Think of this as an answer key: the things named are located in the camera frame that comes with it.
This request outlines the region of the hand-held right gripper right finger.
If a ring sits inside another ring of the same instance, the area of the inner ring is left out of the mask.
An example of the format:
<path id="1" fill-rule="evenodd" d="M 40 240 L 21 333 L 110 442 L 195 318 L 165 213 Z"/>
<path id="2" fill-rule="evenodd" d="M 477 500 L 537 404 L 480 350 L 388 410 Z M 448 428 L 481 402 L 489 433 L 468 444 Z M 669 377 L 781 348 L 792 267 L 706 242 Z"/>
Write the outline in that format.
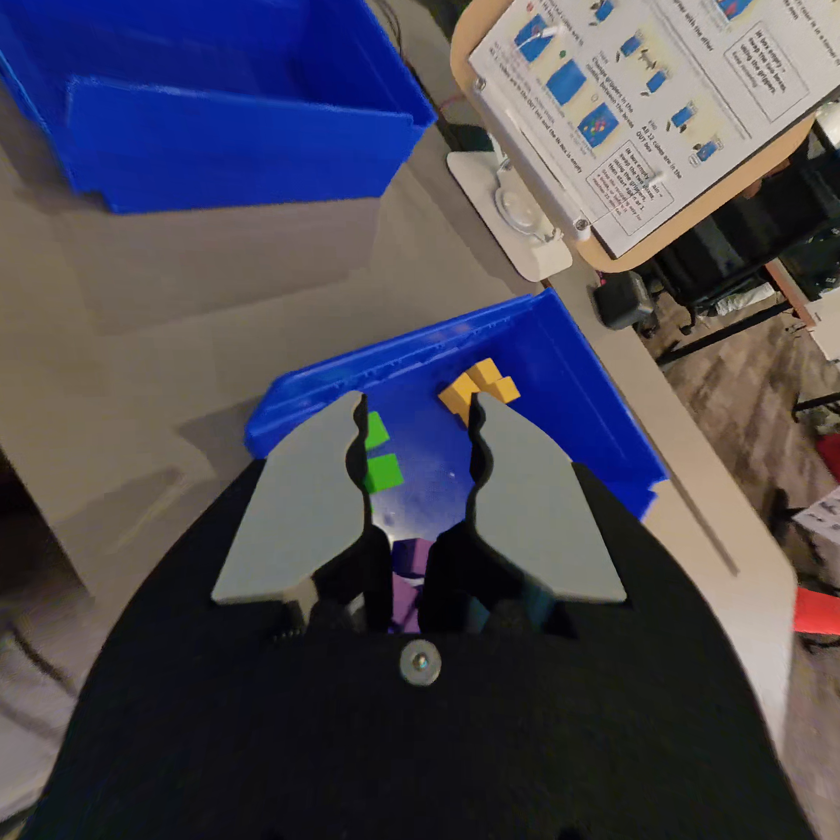
<path id="1" fill-rule="evenodd" d="M 485 463 L 469 504 L 477 537 L 556 599 L 625 603 L 623 583 L 562 447 L 486 392 L 472 397 L 470 435 Z"/>

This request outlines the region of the white stand base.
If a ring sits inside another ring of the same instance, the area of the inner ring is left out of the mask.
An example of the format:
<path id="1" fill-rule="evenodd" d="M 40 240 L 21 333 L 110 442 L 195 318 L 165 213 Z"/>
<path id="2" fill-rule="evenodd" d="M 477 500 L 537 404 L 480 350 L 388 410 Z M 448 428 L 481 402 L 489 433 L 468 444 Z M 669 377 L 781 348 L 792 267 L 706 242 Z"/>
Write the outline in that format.
<path id="1" fill-rule="evenodd" d="M 498 152 L 451 151 L 446 165 L 511 266 L 542 284 L 573 265 L 559 231 Z"/>

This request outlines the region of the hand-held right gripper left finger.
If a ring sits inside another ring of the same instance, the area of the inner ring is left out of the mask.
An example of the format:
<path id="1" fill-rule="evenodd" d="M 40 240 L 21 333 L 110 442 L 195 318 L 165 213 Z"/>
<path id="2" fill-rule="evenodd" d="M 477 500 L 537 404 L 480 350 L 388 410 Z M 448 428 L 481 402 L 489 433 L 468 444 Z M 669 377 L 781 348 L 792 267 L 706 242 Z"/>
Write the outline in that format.
<path id="1" fill-rule="evenodd" d="M 347 466 L 364 444 L 365 396 L 350 391 L 309 417 L 266 458 L 212 591 L 218 605 L 285 602 L 309 617 L 314 574 L 365 525 L 363 492 Z"/>

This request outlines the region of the printed paper sheet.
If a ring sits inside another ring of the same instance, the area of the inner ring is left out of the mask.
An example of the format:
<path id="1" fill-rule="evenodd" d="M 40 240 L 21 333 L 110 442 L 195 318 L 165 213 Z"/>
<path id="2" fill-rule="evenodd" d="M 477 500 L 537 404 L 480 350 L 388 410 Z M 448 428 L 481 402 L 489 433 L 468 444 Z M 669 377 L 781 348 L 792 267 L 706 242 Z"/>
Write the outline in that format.
<path id="1" fill-rule="evenodd" d="M 839 486 L 793 516 L 805 530 L 839 545 Z"/>

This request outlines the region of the purple cube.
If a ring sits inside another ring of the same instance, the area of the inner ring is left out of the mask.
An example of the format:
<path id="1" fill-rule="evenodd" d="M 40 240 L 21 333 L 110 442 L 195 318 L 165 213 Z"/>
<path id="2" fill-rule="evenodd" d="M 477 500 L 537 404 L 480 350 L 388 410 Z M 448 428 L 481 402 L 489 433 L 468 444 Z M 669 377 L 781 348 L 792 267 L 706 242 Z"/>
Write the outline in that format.
<path id="1" fill-rule="evenodd" d="M 424 589 L 423 576 L 392 574 L 392 631 L 396 634 L 419 634 L 419 602 Z"/>
<path id="2" fill-rule="evenodd" d="M 392 544 L 392 571 L 405 579 L 423 579 L 433 541 L 422 538 L 396 540 Z"/>

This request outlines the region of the blue plastic bin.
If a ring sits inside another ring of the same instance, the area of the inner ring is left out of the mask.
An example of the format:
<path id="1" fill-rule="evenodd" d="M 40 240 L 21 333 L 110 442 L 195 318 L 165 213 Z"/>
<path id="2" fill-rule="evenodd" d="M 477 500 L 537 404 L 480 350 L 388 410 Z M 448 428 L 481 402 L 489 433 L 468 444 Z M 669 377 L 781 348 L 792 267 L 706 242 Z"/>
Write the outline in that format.
<path id="1" fill-rule="evenodd" d="M 436 121 L 366 2 L 2 2 L 2 79 L 115 214 L 379 197 Z"/>
<path id="2" fill-rule="evenodd" d="M 438 398 L 476 362 L 492 359 L 520 392 L 511 405 L 586 465 L 638 519 L 667 474 L 591 345 L 553 290 L 371 344 L 277 378 L 245 425 L 262 459 L 291 430 L 348 391 L 367 395 L 403 483 L 373 497 L 390 539 L 429 541 L 465 516 L 473 480 L 463 423 Z"/>

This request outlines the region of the black power adapter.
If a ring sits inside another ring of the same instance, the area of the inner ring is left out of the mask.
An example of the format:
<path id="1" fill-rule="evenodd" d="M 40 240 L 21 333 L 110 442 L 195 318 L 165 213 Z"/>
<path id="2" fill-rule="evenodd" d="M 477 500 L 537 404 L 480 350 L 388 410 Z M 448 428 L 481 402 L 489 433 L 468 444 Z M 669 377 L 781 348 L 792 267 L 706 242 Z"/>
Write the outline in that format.
<path id="1" fill-rule="evenodd" d="M 613 331 L 634 327 L 655 314 L 654 300 L 634 269 L 602 274 L 591 299 L 603 326 Z"/>

